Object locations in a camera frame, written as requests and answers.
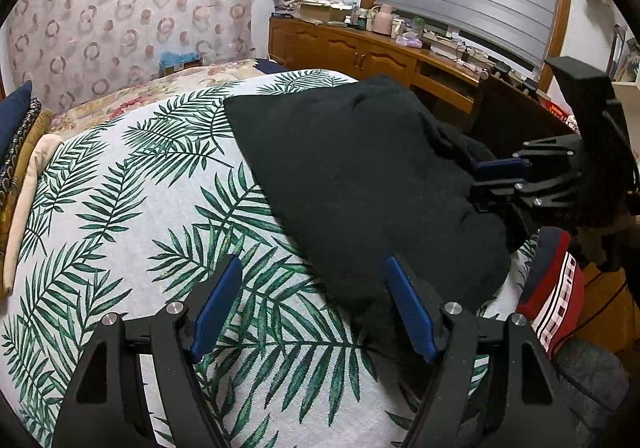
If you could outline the black printed t-shirt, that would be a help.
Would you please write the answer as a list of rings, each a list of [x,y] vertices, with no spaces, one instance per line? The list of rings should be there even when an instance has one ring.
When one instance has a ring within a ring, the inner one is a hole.
[[[418,357],[384,282],[386,260],[400,256],[420,284],[477,310],[535,231],[514,203],[474,189],[489,149],[388,76],[233,96],[224,111],[274,217],[329,298],[398,364]]]

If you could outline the red striped garment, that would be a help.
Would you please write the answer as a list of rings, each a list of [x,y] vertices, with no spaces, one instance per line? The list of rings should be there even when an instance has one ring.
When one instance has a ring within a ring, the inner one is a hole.
[[[556,227],[542,227],[538,248],[516,311],[532,326],[552,357],[577,321],[585,301],[585,277],[570,252],[570,234]]]

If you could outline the palm leaf print cloth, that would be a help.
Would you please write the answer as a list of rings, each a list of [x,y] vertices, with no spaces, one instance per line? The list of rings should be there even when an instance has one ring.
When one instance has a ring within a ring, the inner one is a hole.
[[[224,115],[230,96],[322,88],[303,70],[191,82],[65,137],[37,178],[1,311],[1,389],[40,447],[98,322],[182,300],[234,254],[243,282],[215,348],[196,366],[235,447],[393,447],[416,398],[273,217]]]

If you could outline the lilac tissue pack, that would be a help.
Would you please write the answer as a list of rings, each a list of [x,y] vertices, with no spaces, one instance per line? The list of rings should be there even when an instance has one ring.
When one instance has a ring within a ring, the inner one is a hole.
[[[422,41],[420,39],[419,34],[414,32],[405,32],[404,34],[399,34],[396,38],[395,42],[404,47],[417,48],[420,49],[422,47]]]

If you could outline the pink thermos jug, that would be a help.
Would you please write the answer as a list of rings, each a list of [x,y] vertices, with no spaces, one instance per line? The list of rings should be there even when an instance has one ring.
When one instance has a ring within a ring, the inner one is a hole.
[[[389,4],[376,5],[371,8],[371,31],[376,34],[390,36],[393,29],[394,8]]]

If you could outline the long wooden cabinet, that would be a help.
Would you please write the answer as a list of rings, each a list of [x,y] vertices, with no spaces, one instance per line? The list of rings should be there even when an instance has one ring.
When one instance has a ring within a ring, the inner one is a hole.
[[[288,70],[334,70],[356,80],[386,74],[466,114],[472,112],[480,85],[478,74],[429,50],[402,47],[367,31],[297,19],[269,19],[268,52]]]

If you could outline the floral bed cover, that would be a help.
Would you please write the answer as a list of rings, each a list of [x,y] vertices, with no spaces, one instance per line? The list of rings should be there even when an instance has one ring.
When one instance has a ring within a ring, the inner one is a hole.
[[[70,139],[100,123],[111,121],[122,114],[183,92],[257,78],[264,74],[254,68],[255,59],[184,69],[87,101],[78,107],[57,114],[51,122],[49,133],[61,136],[63,139]]]

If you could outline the cream folded garment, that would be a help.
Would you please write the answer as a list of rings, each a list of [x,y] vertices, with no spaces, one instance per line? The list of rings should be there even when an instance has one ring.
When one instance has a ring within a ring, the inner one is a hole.
[[[38,185],[38,179],[52,160],[55,151],[62,145],[63,139],[55,134],[45,134],[37,142],[30,155],[15,211],[9,229],[8,245],[2,269],[3,289],[12,292],[18,263],[18,256],[26,230],[26,224]]]

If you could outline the cardboard box on cabinet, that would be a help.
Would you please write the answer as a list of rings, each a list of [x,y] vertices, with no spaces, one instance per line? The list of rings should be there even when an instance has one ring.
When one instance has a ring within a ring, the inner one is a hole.
[[[343,23],[352,13],[352,5],[342,3],[303,2],[299,6],[299,18],[318,23]]]

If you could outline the patterned folded garment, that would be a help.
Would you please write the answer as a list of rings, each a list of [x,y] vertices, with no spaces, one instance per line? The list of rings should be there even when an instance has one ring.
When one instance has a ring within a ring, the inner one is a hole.
[[[29,108],[24,116],[23,121],[20,126],[17,127],[16,132],[14,133],[10,143],[8,151],[4,156],[4,159],[1,163],[0,170],[0,206],[4,205],[6,202],[6,197],[9,194],[11,188],[11,182],[13,175],[15,173],[15,169],[17,166],[18,156],[20,155],[21,148],[24,145],[24,142],[28,136],[28,133],[34,126],[36,119],[40,115],[41,112],[41,102],[38,98],[32,98],[30,101]]]

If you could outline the navy blue mattress edge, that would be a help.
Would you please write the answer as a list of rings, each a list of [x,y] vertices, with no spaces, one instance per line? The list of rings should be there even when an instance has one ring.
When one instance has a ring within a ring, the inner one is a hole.
[[[256,58],[254,68],[263,74],[276,74],[281,72],[288,72],[286,67],[281,66],[275,61],[264,58]]]

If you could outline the mustard yellow folded garment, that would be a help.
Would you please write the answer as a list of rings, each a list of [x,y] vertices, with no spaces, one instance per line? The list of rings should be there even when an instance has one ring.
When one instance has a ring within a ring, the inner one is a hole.
[[[30,155],[35,149],[38,140],[45,134],[49,134],[48,130],[51,126],[51,121],[53,119],[53,113],[44,109],[43,112],[40,113],[36,122],[28,136],[24,142],[23,147],[21,148],[20,155],[18,156],[17,166],[15,169],[15,173],[12,178],[11,188],[8,196],[6,197],[6,202],[2,206],[1,210],[1,296],[5,296],[7,293],[6,290],[3,289],[2,282],[2,269],[4,263],[4,256],[6,255],[6,246],[8,245],[8,237],[9,237],[9,229],[11,227],[12,217],[15,211],[16,202],[18,198],[18,194],[20,193],[21,186],[26,174],[27,164],[29,162]]]

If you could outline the blue item at bedhead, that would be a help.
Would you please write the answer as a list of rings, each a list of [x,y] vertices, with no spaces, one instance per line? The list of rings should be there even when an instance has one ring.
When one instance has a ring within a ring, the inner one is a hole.
[[[203,58],[197,52],[176,54],[175,52],[162,52],[160,55],[160,76],[171,75],[184,69],[201,67]]]

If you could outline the navy folded garment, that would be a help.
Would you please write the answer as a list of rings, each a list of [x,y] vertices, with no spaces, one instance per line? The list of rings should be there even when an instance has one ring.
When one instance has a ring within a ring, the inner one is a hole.
[[[10,93],[0,102],[0,156],[4,158],[13,136],[23,122],[32,99],[32,81]]]

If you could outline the circle pattern sheer curtain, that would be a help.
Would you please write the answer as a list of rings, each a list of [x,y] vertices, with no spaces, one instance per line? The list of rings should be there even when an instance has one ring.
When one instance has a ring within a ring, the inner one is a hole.
[[[160,73],[165,52],[206,64],[253,56],[255,0],[17,0],[1,30],[7,92],[29,82],[64,112]]]

